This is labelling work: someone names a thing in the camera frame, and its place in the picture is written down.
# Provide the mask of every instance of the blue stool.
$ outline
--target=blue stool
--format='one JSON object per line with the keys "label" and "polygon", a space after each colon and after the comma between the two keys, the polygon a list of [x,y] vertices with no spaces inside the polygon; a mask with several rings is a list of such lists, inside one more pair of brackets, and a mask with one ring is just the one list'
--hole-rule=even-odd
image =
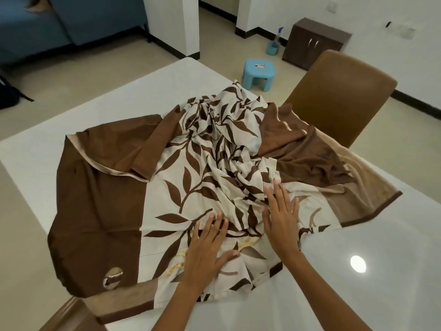
{"label": "blue stool", "polygon": [[256,83],[259,78],[266,79],[264,92],[268,92],[276,75],[273,63],[262,59],[248,59],[243,69],[242,87],[250,90],[251,85]]}

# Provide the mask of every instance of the forearm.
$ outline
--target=forearm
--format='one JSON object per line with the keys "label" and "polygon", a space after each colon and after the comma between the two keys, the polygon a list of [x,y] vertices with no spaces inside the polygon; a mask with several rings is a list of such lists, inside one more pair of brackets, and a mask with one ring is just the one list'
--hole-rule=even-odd
{"label": "forearm", "polygon": [[194,290],[179,283],[152,331],[184,331],[197,299]]}
{"label": "forearm", "polygon": [[299,252],[284,261],[324,331],[372,331]]}

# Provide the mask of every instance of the finger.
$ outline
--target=finger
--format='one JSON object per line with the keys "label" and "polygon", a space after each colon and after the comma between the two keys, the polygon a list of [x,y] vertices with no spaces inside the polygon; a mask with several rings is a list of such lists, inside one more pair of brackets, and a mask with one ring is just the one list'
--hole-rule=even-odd
{"label": "finger", "polygon": [[291,203],[291,200],[289,199],[288,191],[286,190],[285,186],[282,186],[281,189],[282,189],[283,199],[285,200],[286,211],[288,211],[288,213],[292,213],[293,205]]}
{"label": "finger", "polygon": [[191,237],[190,246],[194,245],[197,242],[198,238],[199,238],[199,236],[198,236],[198,234],[199,234],[199,224],[200,224],[199,221],[197,221],[196,224],[195,224],[195,228],[193,229],[193,236]]}
{"label": "finger", "polygon": [[211,224],[213,223],[213,219],[214,219],[214,214],[211,213],[210,216],[207,219],[207,222],[205,223],[205,227],[204,227],[204,229],[202,231],[201,238],[207,237],[208,234],[210,233]]}
{"label": "finger", "polygon": [[213,244],[215,244],[218,247],[218,249],[216,250],[216,253],[218,252],[219,248],[221,247],[223,240],[227,236],[228,223],[229,223],[228,218],[224,218],[222,228],[220,229],[218,236],[214,239]]}
{"label": "finger", "polygon": [[299,220],[299,198],[295,197],[293,201],[294,205],[292,209],[292,215],[294,217],[295,223],[297,223]]}
{"label": "finger", "polygon": [[279,206],[279,211],[285,211],[285,200],[283,198],[282,190],[280,189],[279,184],[277,181],[273,180],[273,186],[274,186],[274,194],[276,196],[277,205]]}
{"label": "finger", "polygon": [[279,211],[279,206],[277,205],[277,201],[274,198],[273,192],[268,187],[265,187],[265,195],[268,199],[269,209],[271,211]]}
{"label": "finger", "polygon": [[216,218],[216,221],[214,222],[210,230],[210,233],[208,234],[208,239],[210,242],[213,241],[216,238],[217,234],[219,233],[219,228],[221,227],[222,219],[223,219],[223,212],[219,211],[218,217]]}
{"label": "finger", "polygon": [[237,258],[239,255],[238,250],[229,250],[226,251],[222,256],[220,256],[216,260],[216,268],[218,269],[218,272],[221,270],[221,268],[230,260],[233,260],[234,258]]}
{"label": "finger", "polygon": [[262,207],[262,219],[263,219],[263,228],[265,233],[268,234],[271,231],[271,221],[269,219],[269,209],[267,206]]}

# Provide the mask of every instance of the tiled floor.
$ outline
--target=tiled floor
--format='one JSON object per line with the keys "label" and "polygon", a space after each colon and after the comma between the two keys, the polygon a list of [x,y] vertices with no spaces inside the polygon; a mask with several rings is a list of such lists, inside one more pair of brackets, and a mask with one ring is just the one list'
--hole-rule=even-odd
{"label": "tiled floor", "polygon": [[[276,77],[267,101],[283,103],[305,71],[265,54],[267,39],[246,40],[234,25],[200,10],[203,64],[240,80],[248,58],[274,62]],[[99,48],[24,65],[11,76],[34,103],[0,111],[0,140],[176,61],[177,58],[133,36]],[[259,88],[252,90],[262,94]],[[352,150],[441,202],[441,121],[389,99],[352,146]],[[0,165],[0,320],[5,330],[38,330],[68,299],[56,280],[45,233]]]}

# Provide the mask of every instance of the backpack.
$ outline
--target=backpack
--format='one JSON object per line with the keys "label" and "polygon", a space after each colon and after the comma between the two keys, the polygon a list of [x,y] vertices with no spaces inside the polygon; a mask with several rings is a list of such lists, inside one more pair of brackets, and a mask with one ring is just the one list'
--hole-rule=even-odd
{"label": "backpack", "polygon": [[14,105],[18,104],[21,97],[31,102],[34,101],[12,86],[4,77],[0,75],[0,109],[13,107]]}

